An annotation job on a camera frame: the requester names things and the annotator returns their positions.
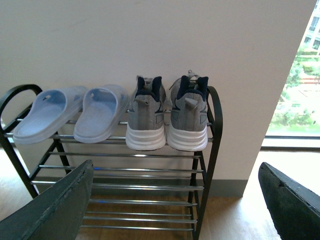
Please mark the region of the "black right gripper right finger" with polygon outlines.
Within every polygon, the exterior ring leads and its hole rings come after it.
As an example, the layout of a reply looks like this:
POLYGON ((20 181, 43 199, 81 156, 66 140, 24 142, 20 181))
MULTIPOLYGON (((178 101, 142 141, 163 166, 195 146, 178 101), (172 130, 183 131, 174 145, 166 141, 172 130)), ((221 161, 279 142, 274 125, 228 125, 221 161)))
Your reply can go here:
POLYGON ((258 170, 267 209, 282 240, 320 238, 320 196, 267 162, 258 170))

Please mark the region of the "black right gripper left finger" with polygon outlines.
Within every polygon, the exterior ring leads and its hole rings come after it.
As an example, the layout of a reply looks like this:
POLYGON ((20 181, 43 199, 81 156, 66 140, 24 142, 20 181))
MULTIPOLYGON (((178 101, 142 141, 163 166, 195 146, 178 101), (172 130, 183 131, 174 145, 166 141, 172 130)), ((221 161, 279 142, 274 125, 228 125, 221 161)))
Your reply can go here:
POLYGON ((86 160, 0 222, 2 240, 74 240, 91 196, 93 163, 86 160))

